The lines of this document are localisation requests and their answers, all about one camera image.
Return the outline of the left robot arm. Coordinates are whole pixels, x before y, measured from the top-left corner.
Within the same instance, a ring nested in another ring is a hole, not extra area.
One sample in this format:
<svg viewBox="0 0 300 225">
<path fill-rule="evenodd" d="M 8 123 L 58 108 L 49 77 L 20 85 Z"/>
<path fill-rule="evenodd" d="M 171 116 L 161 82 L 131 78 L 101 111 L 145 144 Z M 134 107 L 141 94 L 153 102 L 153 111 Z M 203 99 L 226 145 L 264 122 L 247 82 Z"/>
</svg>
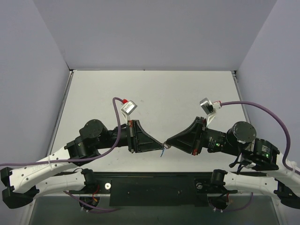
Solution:
<svg viewBox="0 0 300 225">
<path fill-rule="evenodd" d="M 113 130 L 107 129 L 99 120 L 90 120 L 79 130 L 79 134 L 34 165 L 1 169 L 0 180 L 5 186 L 3 202 L 10 209 L 17 209 L 40 196 L 59 191 L 96 193 L 100 185 L 92 170 L 83 169 L 69 175 L 60 173 L 98 159 L 100 149 L 111 152 L 116 147 L 127 146 L 131 153 L 142 153 L 164 148 L 162 143 L 143 130 L 138 120 L 130 120 Z"/>
</svg>

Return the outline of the silver key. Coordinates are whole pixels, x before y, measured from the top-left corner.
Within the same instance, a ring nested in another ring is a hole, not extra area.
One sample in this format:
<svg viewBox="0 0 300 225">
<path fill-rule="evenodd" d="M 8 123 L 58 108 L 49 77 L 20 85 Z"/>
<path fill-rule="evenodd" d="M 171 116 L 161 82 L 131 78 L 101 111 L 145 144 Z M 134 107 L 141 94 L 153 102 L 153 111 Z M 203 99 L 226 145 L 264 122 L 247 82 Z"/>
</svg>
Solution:
<svg viewBox="0 0 300 225">
<path fill-rule="evenodd" d="M 163 143 L 163 146 L 164 146 L 165 149 L 169 149 L 170 148 L 170 146 L 168 144 L 166 144 L 166 143 Z"/>
</svg>

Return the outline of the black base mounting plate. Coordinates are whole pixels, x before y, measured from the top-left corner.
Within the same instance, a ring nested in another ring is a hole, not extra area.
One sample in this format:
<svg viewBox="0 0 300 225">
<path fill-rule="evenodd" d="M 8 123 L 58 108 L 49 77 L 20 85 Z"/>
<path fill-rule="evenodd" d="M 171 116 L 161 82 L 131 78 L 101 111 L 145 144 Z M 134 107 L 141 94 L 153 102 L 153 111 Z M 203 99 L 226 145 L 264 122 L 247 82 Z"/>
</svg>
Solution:
<svg viewBox="0 0 300 225">
<path fill-rule="evenodd" d="M 278 183 L 259 172 L 80 172 L 84 187 L 63 188 L 80 197 L 109 195 L 111 207 L 225 204 L 227 194 L 250 192 L 276 197 Z"/>
</svg>

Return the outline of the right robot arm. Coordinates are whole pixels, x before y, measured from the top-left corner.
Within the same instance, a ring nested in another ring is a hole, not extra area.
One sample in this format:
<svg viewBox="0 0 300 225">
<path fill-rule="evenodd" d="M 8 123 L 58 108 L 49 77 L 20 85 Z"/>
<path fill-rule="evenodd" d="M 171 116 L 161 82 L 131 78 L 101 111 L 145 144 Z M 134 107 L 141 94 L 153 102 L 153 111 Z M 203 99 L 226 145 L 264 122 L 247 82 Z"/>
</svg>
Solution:
<svg viewBox="0 0 300 225">
<path fill-rule="evenodd" d="M 282 154 L 270 142 L 256 137 L 248 122 L 236 122 L 227 132 L 210 129 L 207 120 L 197 117 L 184 131 L 168 138 L 166 145 L 191 155 L 205 148 L 209 153 L 235 156 L 230 168 L 236 172 L 215 169 L 209 187 L 221 195 L 248 191 L 268 195 L 290 208 L 300 207 L 300 177 L 295 169 L 288 171 L 280 164 Z"/>
</svg>

